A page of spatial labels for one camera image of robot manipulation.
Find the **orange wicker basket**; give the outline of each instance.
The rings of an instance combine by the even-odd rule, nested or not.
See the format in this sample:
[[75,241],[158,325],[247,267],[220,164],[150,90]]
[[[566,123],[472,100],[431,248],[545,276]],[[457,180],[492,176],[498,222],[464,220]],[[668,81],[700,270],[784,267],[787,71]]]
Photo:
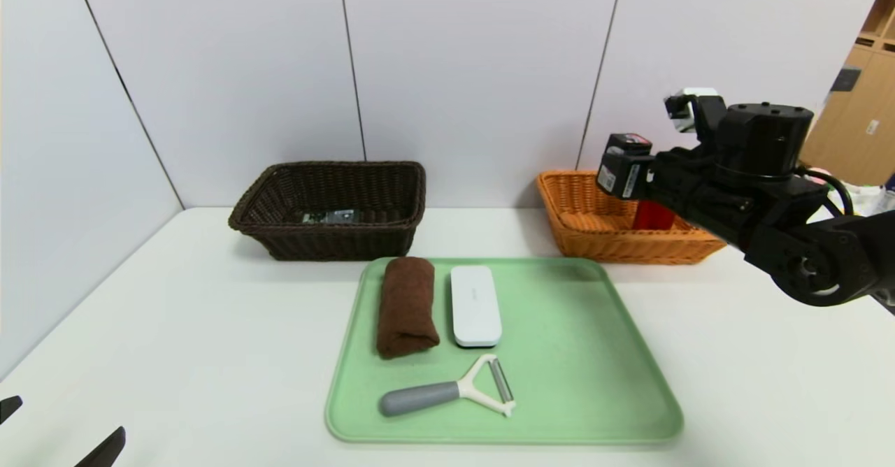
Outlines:
[[726,243],[679,217],[668,231],[630,230],[637,202],[604,194],[595,171],[538,176],[553,238],[564,256],[607,263],[694,264]]

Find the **cable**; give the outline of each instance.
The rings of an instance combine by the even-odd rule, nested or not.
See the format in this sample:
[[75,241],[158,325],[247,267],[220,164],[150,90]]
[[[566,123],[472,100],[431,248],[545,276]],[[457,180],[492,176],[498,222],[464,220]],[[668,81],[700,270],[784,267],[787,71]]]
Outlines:
[[848,194],[848,189],[846,189],[845,184],[841,183],[838,178],[822,173],[821,171],[806,170],[806,168],[799,168],[796,170],[796,173],[799,175],[808,175],[808,177],[816,177],[825,181],[825,183],[830,184],[840,194],[842,199],[842,212],[844,212],[845,215],[854,215],[854,205],[851,202],[851,195]]
[[831,199],[824,199],[824,208],[826,208],[827,212],[829,212],[830,215],[832,215],[833,217],[842,215],[840,209],[838,209],[838,206],[836,206],[836,203],[834,203]]

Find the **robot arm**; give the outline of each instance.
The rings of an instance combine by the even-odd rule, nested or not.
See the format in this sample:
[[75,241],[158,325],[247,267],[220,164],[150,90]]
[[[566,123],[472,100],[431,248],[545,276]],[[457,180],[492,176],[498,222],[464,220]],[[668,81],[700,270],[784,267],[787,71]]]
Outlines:
[[895,299],[895,212],[860,217],[847,209],[808,224],[822,206],[836,210],[828,187],[796,168],[811,111],[769,103],[728,108],[702,89],[678,92],[665,105],[678,130],[694,130],[700,145],[655,156],[607,148],[598,175],[603,191],[668,207],[738,247],[805,304],[832,306],[866,294]]

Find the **rolled towel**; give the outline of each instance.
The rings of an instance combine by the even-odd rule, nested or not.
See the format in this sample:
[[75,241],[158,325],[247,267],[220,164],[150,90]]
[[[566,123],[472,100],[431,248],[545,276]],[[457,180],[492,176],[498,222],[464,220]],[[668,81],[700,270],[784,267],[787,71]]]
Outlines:
[[419,257],[399,257],[386,266],[380,298],[376,350],[393,359],[437,346],[432,324],[435,267]]

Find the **gray handle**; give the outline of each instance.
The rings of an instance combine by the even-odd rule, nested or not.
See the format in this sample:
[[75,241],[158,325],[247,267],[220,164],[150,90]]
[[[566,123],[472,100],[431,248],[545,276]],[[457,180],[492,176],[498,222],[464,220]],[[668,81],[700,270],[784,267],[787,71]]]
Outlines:
[[456,381],[402,388],[390,391],[380,399],[380,411],[384,416],[397,416],[436,404],[449,403],[459,398],[460,387],[457,386]]

